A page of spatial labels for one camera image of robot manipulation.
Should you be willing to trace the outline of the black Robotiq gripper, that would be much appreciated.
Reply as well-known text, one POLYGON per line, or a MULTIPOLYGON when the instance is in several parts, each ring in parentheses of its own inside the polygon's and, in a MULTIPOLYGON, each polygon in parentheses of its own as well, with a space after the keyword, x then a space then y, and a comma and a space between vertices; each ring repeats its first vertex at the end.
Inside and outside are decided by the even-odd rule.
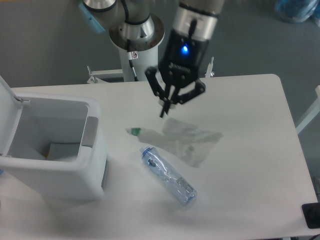
POLYGON ((193 39, 175 30, 170 31, 163 58, 158 64, 162 80, 166 84, 165 89, 156 78, 156 67, 150 66, 144 72, 153 94, 163 101, 160 118, 168 114, 172 105, 183 105, 206 91, 205 83, 198 78, 208 45, 208 40, 193 39), (194 81, 194 89, 179 95, 180 88, 185 88, 194 81), (171 86, 175 88, 169 98, 171 86))

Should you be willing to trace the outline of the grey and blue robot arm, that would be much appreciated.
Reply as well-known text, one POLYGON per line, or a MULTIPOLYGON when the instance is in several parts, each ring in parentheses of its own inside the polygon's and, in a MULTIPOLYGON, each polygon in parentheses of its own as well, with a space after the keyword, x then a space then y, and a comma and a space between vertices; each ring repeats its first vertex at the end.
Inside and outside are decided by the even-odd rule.
POLYGON ((161 59, 165 28, 148 0, 81 0, 78 7, 93 31, 108 31, 122 57, 124 80, 147 81, 165 115, 205 92, 200 65, 223 5, 222 0, 179 1, 161 59))

